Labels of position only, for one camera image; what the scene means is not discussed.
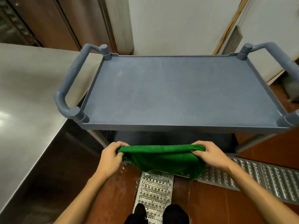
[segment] hand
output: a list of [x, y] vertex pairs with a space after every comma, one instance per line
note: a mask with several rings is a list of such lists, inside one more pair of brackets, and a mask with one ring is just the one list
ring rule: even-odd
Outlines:
[[192, 143], [192, 145], [202, 145], [206, 151], [191, 151], [194, 155], [200, 157], [205, 161], [207, 164], [220, 168], [226, 171], [229, 165], [233, 162], [230, 158], [218, 148], [213, 142], [206, 142], [206, 141], [197, 141]]
[[111, 177], [119, 168], [122, 159], [123, 153], [118, 153], [116, 155], [116, 150], [119, 147], [129, 146], [125, 142], [112, 142], [102, 151], [101, 160], [99, 166], [95, 172], [95, 175], [101, 175], [105, 178]]

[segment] cart leg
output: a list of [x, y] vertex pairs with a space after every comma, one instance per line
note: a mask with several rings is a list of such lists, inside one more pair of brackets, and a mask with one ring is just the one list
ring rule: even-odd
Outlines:
[[236, 155], [240, 154], [241, 152], [245, 151], [246, 149], [249, 149], [250, 147], [261, 143], [271, 137], [275, 136], [275, 134], [257, 134], [253, 136], [252, 138], [242, 142], [239, 144], [236, 148]]
[[87, 130], [91, 136], [93, 136], [104, 148], [106, 148], [110, 143], [107, 139], [97, 130]]

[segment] metal drain grate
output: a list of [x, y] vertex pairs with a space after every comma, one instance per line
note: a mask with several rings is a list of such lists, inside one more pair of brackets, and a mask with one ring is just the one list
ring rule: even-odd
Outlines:
[[163, 212], [171, 204], [172, 190], [173, 175], [142, 172], [133, 211], [138, 203], [142, 203], [149, 224], [162, 224]]
[[[254, 180], [261, 186], [266, 188], [260, 162], [246, 160], [242, 158], [232, 158], [232, 160], [242, 167]], [[221, 186], [233, 190], [239, 190], [234, 180], [225, 172], [218, 168], [207, 166], [203, 173], [197, 179], [199, 182], [204, 182], [212, 185]]]
[[261, 163], [266, 188], [280, 200], [299, 204], [299, 171]]

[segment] person's right arm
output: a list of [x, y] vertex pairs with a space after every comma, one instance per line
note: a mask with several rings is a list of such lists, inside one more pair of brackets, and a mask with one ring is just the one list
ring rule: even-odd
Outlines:
[[299, 216], [260, 186], [239, 165], [224, 154], [213, 142], [197, 141], [206, 151], [192, 151], [207, 164], [226, 172], [237, 184], [241, 192], [253, 201], [258, 212], [268, 224], [299, 223]]

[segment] person's left arm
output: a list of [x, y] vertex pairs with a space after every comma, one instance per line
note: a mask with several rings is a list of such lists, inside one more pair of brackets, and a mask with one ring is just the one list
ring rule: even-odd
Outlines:
[[116, 155], [116, 150], [123, 146], [128, 146], [128, 144], [124, 142], [113, 142], [102, 151], [96, 172], [54, 224], [82, 224], [84, 222], [89, 208], [102, 185], [118, 170], [122, 162], [123, 153]]

